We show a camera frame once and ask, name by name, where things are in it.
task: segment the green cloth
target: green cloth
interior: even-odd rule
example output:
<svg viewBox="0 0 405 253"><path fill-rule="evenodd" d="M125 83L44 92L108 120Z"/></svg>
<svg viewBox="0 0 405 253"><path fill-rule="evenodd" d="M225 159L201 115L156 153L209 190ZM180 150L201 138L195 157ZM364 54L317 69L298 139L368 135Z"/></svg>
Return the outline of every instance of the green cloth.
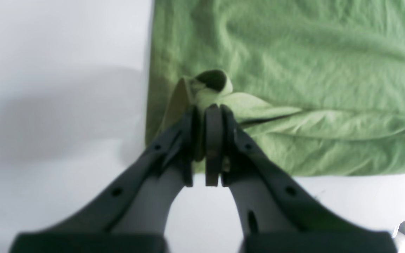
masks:
<svg viewBox="0 0 405 253"><path fill-rule="evenodd" d="M227 104L291 175L405 173L405 1L155 4L146 143Z"/></svg>

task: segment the green towel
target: green towel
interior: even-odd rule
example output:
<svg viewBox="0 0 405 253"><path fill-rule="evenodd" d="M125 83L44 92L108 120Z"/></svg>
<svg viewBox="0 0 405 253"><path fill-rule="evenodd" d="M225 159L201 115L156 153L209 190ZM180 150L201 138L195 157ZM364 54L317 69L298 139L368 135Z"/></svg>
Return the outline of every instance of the green towel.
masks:
<svg viewBox="0 0 405 253"><path fill-rule="evenodd" d="M146 143L212 103L291 175L405 173L405 1L156 0Z"/></svg>

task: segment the white surface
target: white surface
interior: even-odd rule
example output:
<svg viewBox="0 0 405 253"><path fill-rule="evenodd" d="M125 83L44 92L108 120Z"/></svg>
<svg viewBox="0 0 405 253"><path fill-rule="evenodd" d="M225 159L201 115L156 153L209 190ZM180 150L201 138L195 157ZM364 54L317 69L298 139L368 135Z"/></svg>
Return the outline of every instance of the white surface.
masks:
<svg viewBox="0 0 405 253"><path fill-rule="evenodd" d="M398 232L397 236L393 240L398 249L398 253L405 253L405 235Z"/></svg>
<svg viewBox="0 0 405 253"><path fill-rule="evenodd" d="M77 211L143 149L150 0L0 0L0 253L20 231ZM299 178L342 216L375 229L405 220L405 175ZM236 252L228 189L176 199L173 252Z"/></svg>

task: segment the white table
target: white table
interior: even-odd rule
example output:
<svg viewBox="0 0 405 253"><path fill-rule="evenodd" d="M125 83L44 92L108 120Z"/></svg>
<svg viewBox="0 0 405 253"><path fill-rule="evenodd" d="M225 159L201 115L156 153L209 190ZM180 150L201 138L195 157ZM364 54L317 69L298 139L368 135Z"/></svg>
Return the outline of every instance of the white table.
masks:
<svg viewBox="0 0 405 253"><path fill-rule="evenodd" d="M0 0L0 253L77 211L143 149L151 0ZM405 220L405 175L297 178L371 229ZM236 252L228 189L184 189L166 236L179 252Z"/></svg>

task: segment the screw hole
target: screw hole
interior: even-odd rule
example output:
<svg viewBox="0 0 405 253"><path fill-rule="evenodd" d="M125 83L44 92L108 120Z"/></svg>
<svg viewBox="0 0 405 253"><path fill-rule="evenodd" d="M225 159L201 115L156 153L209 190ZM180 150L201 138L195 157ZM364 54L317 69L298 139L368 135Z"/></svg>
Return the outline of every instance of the screw hole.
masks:
<svg viewBox="0 0 405 253"><path fill-rule="evenodd" d="M296 196L296 190L293 188L293 187L291 187L291 186L287 186L286 188L285 188L285 191L289 194L289 195L291 195L291 196Z"/></svg>
<svg viewBox="0 0 405 253"><path fill-rule="evenodd" d="M115 188L113 191L112 191L112 196L114 196L114 197L117 197L117 196L119 196L121 193L123 192L123 189L122 188Z"/></svg>
<svg viewBox="0 0 405 253"><path fill-rule="evenodd" d="M248 225L251 234L257 234L259 232L259 226L253 211L248 212Z"/></svg>

